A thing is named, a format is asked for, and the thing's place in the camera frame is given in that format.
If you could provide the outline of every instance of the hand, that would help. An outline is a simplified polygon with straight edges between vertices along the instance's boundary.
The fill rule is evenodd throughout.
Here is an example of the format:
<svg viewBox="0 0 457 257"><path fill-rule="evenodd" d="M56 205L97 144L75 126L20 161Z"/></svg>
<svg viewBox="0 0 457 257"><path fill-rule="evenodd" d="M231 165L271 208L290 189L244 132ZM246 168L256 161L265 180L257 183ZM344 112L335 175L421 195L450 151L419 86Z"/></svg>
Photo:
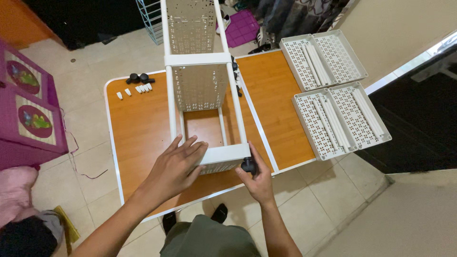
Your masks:
<svg viewBox="0 0 457 257"><path fill-rule="evenodd" d="M263 161L255 146L248 141L251 154L257 164L257 173L251 177L241 168L236 168L241 181L246 185L251 196L260 203L266 205L273 203L276 206L275 197L273 195L273 187L271 186L271 171Z"/></svg>
<svg viewBox="0 0 457 257"><path fill-rule="evenodd" d="M157 207L154 206L157 202L160 205L190 187L205 168L196 163L205 155L208 143L201 141L192 145L197 140L194 135L178 147L181 138L179 134L157 158L148 177L134 193L140 195L142 204L150 209Z"/></svg>

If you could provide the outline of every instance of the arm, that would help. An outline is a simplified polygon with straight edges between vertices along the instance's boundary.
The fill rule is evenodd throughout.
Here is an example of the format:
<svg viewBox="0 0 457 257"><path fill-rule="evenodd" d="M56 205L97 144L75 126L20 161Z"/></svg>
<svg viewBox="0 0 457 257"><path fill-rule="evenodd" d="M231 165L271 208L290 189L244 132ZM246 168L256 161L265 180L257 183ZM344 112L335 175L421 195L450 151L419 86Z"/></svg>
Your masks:
<svg viewBox="0 0 457 257"><path fill-rule="evenodd" d="M72 256L116 256L133 229L149 213L197 179L204 166L195 167L195 163L205 154L208 143L192 145L197 139L193 136L178 147L181 138L182 135L175 138L128 201L84 240Z"/></svg>
<svg viewBox="0 0 457 257"><path fill-rule="evenodd" d="M251 142L249 142L249 146L251 148L251 154L257 163L256 175L251 178L241 168L236 168L235 170L248 188L251 196L260 204L268 255L271 257L301 257L302 254L287 231L276 206L273 187L271 186L271 171Z"/></svg>

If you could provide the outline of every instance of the blue wire rack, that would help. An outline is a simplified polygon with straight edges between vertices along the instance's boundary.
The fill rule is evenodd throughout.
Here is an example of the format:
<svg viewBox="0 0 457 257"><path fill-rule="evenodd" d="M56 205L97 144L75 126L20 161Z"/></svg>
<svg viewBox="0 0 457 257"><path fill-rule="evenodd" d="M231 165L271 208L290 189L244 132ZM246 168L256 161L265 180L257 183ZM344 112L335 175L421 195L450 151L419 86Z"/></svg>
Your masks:
<svg viewBox="0 0 457 257"><path fill-rule="evenodd" d="M141 13L146 31L157 45L164 42L162 33L162 16L160 14L160 1L157 0L136 0Z"/></svg>

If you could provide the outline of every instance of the white sneaker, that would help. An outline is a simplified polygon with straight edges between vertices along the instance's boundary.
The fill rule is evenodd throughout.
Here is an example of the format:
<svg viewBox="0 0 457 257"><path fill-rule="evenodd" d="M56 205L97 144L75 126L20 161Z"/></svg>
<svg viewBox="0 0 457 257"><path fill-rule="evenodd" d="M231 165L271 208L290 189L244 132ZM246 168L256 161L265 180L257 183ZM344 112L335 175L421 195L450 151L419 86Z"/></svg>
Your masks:
<svg viewBox="0 0 457 257"><path fill-rule="evenodd" d="M224 31L226 31L226 30L227 30L227 27L228 27L228 26L230 25L230 23L231 23L230 16L227 14L227 15L222 19L222 22L224 23ZM220 27L218 27L218 28L216 29L216 33L217 33L217 34L220 34L220 33L221 33L221 31L219 30L219 28L220 28Z"/></svg>

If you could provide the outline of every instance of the tiled floor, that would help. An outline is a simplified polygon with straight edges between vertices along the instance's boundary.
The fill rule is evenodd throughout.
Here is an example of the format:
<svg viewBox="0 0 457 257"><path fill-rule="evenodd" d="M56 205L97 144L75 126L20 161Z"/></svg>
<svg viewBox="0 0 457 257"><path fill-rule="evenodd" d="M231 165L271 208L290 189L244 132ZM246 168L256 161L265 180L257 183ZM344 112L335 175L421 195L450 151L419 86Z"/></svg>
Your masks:
<svg viewBox="0 0 457 257"><path fill-rule="evenodd" d="M218 36L215 49L222 51ZM233 56L255 48L248 43L231 49ZM52 40L33 44L21 51L51 73L60 104L65 110L67 129L79 144L75 173L67 155L42 165L33 187L37 209L61 205L81 234L78 246L120 206L119 190L112 159L103 86L111 78L164 69L163 45L156 46L145 30L119 37L108 45L97 43L85 49L67 51ZM69 147L75 144L68 136ZM97 179L104 170L105 174ZM273 179L275 198L281 215L303 255L312 256L385 185L384 175L355 154L312 162ZM211 215L215 207L228 207L226 225L249 230L263 255L266 253L260 207L245 187L189 206L178 213L181 221L197 214ZM128 238L120 256L158 256L165 238L159 219L141 223ZM56 256L65 251L60 249Z"/></svg>

